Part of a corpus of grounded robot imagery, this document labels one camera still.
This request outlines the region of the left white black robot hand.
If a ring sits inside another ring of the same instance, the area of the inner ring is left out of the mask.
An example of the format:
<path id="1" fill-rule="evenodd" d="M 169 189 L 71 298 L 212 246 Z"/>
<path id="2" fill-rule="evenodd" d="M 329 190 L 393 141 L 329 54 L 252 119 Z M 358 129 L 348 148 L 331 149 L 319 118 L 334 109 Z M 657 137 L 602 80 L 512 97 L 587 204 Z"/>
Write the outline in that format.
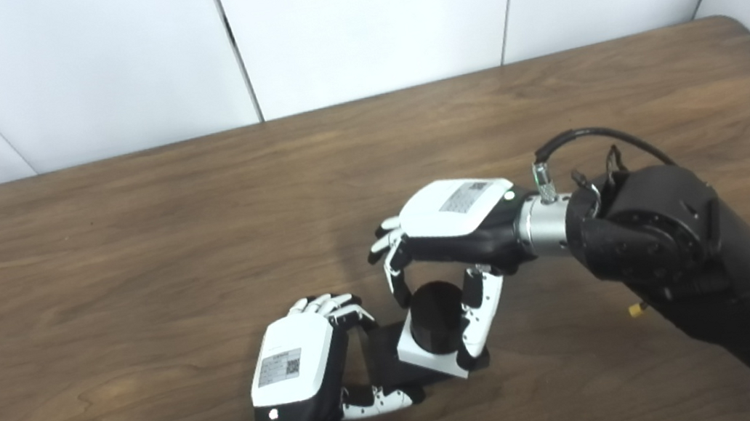
<path id="1" fill-rule="evenodd" d="M 255 421 L 353 421 L 422 404 L 423 388 L 345 385 L 353 328 L 380 324 L 353 294 L 296 301 L 267 326 L 251 385 Z"/>

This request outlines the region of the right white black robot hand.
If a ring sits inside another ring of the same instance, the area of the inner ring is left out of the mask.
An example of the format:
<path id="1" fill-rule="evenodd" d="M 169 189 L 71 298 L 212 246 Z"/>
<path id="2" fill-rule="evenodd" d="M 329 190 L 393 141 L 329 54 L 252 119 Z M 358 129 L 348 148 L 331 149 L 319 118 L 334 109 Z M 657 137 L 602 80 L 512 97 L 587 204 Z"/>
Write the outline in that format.
<path id="1" fill-rule="evenodd" d="M 408 310 L 414 345 L 398 349 L 401 361 L 462 376 L 483 356 L 506 276 L 536 254 L 520 223 L 534 192 L 498 179 L 436 180 L 384 220 L 368 261 L 382 261 L 390 293 Z M 433 281 L 416 292 L 406 284 L 415 261 L 462 263 L 463 283 Z"/>

